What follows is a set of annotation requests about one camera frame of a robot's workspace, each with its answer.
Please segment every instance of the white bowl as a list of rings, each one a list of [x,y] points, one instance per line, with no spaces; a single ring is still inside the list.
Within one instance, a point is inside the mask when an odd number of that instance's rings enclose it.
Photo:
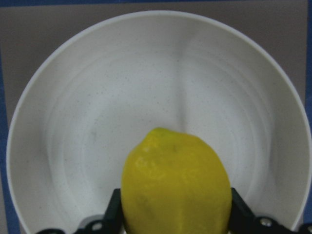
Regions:
[[[290,80],[220,22],[147,11],[98,23],[57,49],[12,120],[9,187],[28,233],[72,233],[102,214],[129,151],[154,127],[201,137],[256,214],[289,228],[311,181],[311,135]]]

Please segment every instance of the blue border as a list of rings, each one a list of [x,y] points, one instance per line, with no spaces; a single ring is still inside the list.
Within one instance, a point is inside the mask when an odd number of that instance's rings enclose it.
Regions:
[[[308,28],[307,28],[307,65],[306,65],[306,101],[305,108],[312,129],[312,0],[308,0]],[[312,222],[312,190],[304,210],[304,222]]]
[[[144,2],[193,2],[193,1],[238,1],[238,0],[0,0],[0,7],[70,5],[100,3],[144,3]]]
[[[4,85],[2,77],[1,56],[0,56],[0,172],[5,207],[6,224],[9,234],[20,234],[20,223],[15,212],[14,205],[9,192],[9,185],[6,173],[6,143],[8,137],[8,124],[6,118]]]

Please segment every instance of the lemon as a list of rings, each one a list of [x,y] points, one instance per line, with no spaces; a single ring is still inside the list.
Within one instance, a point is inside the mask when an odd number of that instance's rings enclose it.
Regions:
[[[156,128],[126,159],[121,202],[128,234],[225,234],[232,195],[209,145]]]

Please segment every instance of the screw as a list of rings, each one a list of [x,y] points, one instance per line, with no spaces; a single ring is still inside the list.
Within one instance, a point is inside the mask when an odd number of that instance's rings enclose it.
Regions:
[[[98,231],[102,228],[102,223],[95,223],[92,226],[92,231]]]
[[[271,227],[272,226],[272,221],[268,218],[260,219],[260,223],[262,226],[265,226],[265,227]]]

